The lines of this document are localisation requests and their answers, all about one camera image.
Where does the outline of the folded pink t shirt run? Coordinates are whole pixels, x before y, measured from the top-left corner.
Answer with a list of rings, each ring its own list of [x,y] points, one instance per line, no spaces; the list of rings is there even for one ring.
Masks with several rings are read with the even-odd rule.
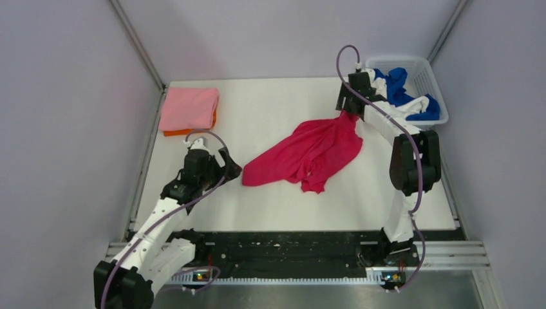
[[[216,88],[170,87],[160,112],[158,129],[205,129],[212,124],[220,92]]]

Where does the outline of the magenta t shirt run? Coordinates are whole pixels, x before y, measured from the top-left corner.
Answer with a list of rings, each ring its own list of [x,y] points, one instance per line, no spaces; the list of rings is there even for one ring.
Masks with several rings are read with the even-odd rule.
[[[299,183],[303,192],[317,194],[327,181],[360,153],[356,133],[359,117],[345,111],[336,118],[309,120],[245,165],[242,185],[257,187],[281,180]]]

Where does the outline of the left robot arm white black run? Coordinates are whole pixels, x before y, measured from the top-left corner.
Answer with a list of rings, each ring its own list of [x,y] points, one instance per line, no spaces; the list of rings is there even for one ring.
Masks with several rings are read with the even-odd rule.
[[[111,261],[98,263],[93,271],[96,308],[150,308],[179,269],[205,261],[202,235],[194,230],[183,230],[171,245],[163,245],[199,201],[240,175],[242,168],[227,147],[218,152],[223,165],[205,146],[189,147],[183,167],[164,186],[140,230]]]

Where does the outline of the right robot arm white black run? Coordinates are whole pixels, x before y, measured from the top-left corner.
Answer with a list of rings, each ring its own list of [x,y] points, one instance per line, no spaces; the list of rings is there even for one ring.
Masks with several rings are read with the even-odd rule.
[[[336,108],[360,117],[392,147],[388,172],[394,196],[379,233],[377,259],[388,266],[399,266],[417,258],[414,215],[424,193],[441,179],[439,137],[434,131],[423,131],[390,116],[380,107],[382,100],[372,88],[369,73],[357,68],[342,83]]]

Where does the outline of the white plastic basket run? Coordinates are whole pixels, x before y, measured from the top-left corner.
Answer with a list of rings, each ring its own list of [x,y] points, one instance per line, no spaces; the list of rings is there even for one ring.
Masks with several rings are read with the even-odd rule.
[[[435,74],[431,64],[425,58],[408,55],[381,55],[368,58],[365,65],[367,68],[379,69],[382,73],[388,73],[395,68],[404,68],[408,73],[404,83],[408,95],[420,97],[428,94],[438,102],[438,120],[410,121],[414,126],[429,129],[435,125],[445,124],[449,120],[449,113]]]

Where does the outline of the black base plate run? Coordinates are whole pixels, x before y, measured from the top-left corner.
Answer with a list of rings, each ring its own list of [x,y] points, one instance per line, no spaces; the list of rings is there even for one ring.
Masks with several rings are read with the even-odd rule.
[[[167,242],[196,242],[188,267],[214,266],[219,281],[365,279],[373,269],[409,270],[430,257],[433,242],[462,239],[459,231],[425,231],[409,245],[389,245],[379,232],[173,232]]]

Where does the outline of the folded orange t shirt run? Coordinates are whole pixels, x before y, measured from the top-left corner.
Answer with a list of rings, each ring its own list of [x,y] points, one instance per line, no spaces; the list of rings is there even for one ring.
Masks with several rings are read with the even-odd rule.
[[[217,111],[214,110],[214,113],[212,114],[212,124],[206,127],[205,129],[212,129],[216,125],[217,120]],[[188,135],[192,131],[195,131],[195,129],[181,129],[176,131],[163,131],[164,136],[181,136],[181,135]]]

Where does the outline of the white t shirt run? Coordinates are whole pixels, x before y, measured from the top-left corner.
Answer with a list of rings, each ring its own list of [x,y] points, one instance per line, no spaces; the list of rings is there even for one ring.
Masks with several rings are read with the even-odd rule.
[[[404,82],[401,80],[388,84],[387,79],[377,77],[372,86],[377,87],[381,95],[390,96],[386,101],[375,102],[375,105],[389,117],[415,121],[415,116],[425,113],[430,105],[427,96],[417,98],[407,96]]]

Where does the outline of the blue t shirt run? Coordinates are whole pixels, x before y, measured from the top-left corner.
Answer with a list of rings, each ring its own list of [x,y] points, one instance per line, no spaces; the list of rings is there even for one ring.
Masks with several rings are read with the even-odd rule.
[[[377,68],[374,70],[372,87],[380,95],[386,95],[388,103],[381,106],[388,113],[404,118],[407,121],[436,121],[440,120],[441,108],[438,101],[429,93],[419,97],[412,97],[405,88],[408,73],[404,68],[394,68],[387,75]]]

